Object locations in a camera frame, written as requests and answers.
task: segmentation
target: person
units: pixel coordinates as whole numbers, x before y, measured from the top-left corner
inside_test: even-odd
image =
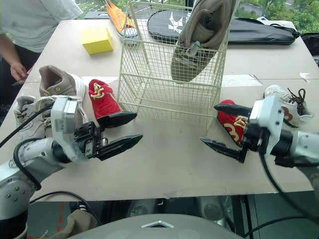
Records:
[[[27,72],[62,20],[82,10],[74,0],[2,0],[0,6],[0,104],[10,105]]]

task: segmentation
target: yellow block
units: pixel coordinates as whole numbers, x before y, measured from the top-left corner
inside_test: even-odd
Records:
[[[111,35],[106,26],[95,26],[83,29],[82,45],[90,55],[113,51]]]

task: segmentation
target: black shoelace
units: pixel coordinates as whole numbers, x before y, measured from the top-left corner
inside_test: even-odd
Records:
[[[288,88],[291,97],[289,99],[289,103],[297,103],[297,112],[300,116],[305,115],[304,112],[304,101],[305,101],[305,97],[306,97],[306,90],[305,89],[300,89],[298,90],[298,95],[296,96],[294,93],[291,92],[291,90]]]

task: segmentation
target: white logo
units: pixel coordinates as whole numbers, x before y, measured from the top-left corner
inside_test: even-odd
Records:
[[[236,133],[235,127],[229,123],[224,124],[224,127],[229,127],[231,129],[231,131],[229,131],[229,134],[233,136],[233,139],[237,142],[239,140],[239,135]]]
[[[182,32],[181,29],[178,29],[179,26],[183,26],[183,17],[180,18],[180,20],[175,21],[173,12],[171,12],[170,18],[169,18],[171,25],[168,25],[169,30],[176,31],[178,34]]]

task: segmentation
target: cream wire basket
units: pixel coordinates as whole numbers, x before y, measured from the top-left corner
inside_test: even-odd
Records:
[[[180,33],[190,11],[184,6],[128,3],[126,23],[135,24],[138,39],[123,40],[118,102],[124,110],[137,112],[140,117],[198,125],[207,130],[216,118],[214,105],[219,103],[229,30],[219,50],[202,50],[214,56],[205,59],[209,63],[201,73],[190,82],[178,84],[171,77],[170,66],[178,37],[159,36],[167,34],[167,29]],[[157,12],[167,16],[156,19]],[[148,29],[150,17],[153,22],[168,20],[168,24],[158,25],[154,34]]]

